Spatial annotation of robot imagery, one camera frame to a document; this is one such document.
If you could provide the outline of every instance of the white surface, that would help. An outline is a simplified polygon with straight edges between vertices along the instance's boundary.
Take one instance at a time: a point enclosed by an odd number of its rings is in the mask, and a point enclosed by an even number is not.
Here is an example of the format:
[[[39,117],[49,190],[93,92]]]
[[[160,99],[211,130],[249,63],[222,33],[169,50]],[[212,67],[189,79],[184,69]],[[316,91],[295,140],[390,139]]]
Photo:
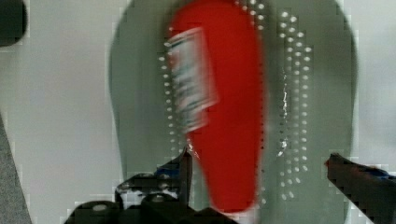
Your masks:
[[[27,36],[0,49],[0,111],[36,224],[64,223],[79,203],[112,200],[120,183],[108,53],[128,4],[27,2]]]
[[[358,45],[358,101],[352,160],[396,172],[396,20],[394,1],[352,1],[341,5]],[[372,223],[350,204],[346,224]]]
[[[167,189],[154,190],[154,191],[151,191],[149,194],[154,194],[154,193],[164,193],[164,194],[168,194],[174,198],[177,198],[176,193],[171,192]],[[122,193],[120,196],[122,198],[122,202],[123,202],[122,205],[123,205],[124,209],[127,209],[133,205],[140,205],[142,203],[143,199],[145,199],[147,197],[147,195],[145,195],[144,192],[142,192],[140,190],[135,190],[135,191],[127,190],[126,192]]]

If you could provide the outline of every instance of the red cylinder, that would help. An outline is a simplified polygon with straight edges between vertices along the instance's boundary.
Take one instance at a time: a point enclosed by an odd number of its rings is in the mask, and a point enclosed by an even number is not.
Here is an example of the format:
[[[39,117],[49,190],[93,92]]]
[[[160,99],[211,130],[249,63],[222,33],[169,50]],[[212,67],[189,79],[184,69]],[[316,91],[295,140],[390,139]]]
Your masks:
[[[171,24],[177,110],[217,209],[255,203],[262,146],[262,43],[230,0],[196,0]]]

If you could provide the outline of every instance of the fire extinguisher label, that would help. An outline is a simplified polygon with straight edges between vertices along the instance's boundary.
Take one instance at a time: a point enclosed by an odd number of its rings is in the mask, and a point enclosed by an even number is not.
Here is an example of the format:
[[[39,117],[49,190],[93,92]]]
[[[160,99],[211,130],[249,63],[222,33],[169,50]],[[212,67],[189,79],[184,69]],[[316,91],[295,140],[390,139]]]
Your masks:
[[[208,123],[205,109],[217,101],[204,32],[190,29],[169,43],[176,109],[188,133]]]

